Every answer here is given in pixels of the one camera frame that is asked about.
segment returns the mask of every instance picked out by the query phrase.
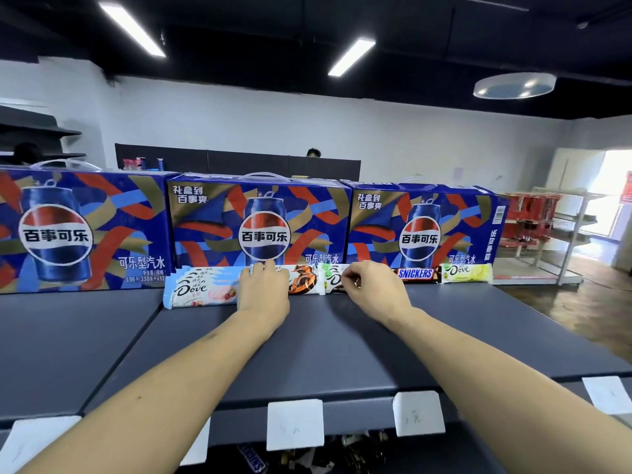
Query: hand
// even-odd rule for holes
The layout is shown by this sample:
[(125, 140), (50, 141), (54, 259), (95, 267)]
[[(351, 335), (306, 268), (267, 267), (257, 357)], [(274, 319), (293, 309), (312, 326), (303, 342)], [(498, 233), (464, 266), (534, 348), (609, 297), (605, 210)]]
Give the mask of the hand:
[(264, 322), (269, 335), (283, 323), (289, 313), (289, 271), (277, 272), (273, 260), (265, 262), (265, 266), (257, 263), (241, 271), (237, 310), (248, 311), (253, 319)]
[(342, 281), (352, 301), (386, 327), (411, 310), (404, 283), (386, 264), (352, 263), (344, 270)]

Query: pepsi can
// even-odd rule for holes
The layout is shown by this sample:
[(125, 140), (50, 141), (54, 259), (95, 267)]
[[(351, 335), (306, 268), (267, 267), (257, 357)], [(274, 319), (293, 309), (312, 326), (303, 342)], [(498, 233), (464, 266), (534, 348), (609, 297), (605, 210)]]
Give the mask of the pepsi can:
[(432, 255), (441, 242), (439, 206), (414, 205), (399, 235), (402, 268), (431, 268)]
[(90, 278), (93, 236), (73, 191), (53, 184), (22, 188), (20, 205), (18, 233), (38, 279), (67, 284)]
[(244, 209), (244, 220), (239, 230), (239, 242), (246, 254), (246, 266), (273, 259), (284, 263), (284, 253), (290, 242), (283, 199), (274, 197), (250, 198)]

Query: pepsi logo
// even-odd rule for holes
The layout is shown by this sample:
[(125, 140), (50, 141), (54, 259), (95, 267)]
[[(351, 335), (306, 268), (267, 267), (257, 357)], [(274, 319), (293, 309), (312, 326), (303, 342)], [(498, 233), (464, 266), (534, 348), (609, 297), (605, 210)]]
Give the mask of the pepsi logo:
[(52, 204), (27, 210), (18, 223), (18, 235), (28, 254), (53, 266), (83, 261), (94, 242), (83, 216), (67, 206)]
[(411, 261), (429, 258), (441, 242), (441, 227), (429, 216), (419, 216), (406, 223), (399, 235), (399, 251)]
[(251, 214), (239, 228), (241, 250), (255, 261), (281, 256), (288, 249), (290, 236), (288, 222), (272, 211)]

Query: person's left hand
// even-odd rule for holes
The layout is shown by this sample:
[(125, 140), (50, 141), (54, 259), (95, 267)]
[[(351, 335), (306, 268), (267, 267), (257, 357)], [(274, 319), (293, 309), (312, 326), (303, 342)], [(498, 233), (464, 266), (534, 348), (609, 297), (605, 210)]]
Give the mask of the person's left hand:
[(269, 335), (283, 323), (289, 313), (289, 271), (277, 272), (273, 260), (265, 265), (257, 263), (241, 271), (237, 310), (248, 311), (257, 321), (263, 321), (270, 329)]

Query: person's right arm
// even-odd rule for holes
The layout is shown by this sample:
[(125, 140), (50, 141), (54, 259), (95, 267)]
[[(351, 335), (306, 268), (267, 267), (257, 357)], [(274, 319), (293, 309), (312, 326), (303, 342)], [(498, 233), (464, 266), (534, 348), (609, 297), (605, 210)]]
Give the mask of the person's right arm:
[(632, 472), (632, 430), (517, 359), (413, 308), (388, 266), (353, 263), (343, 284), (352, 301), (415, 352), (509, 472)]

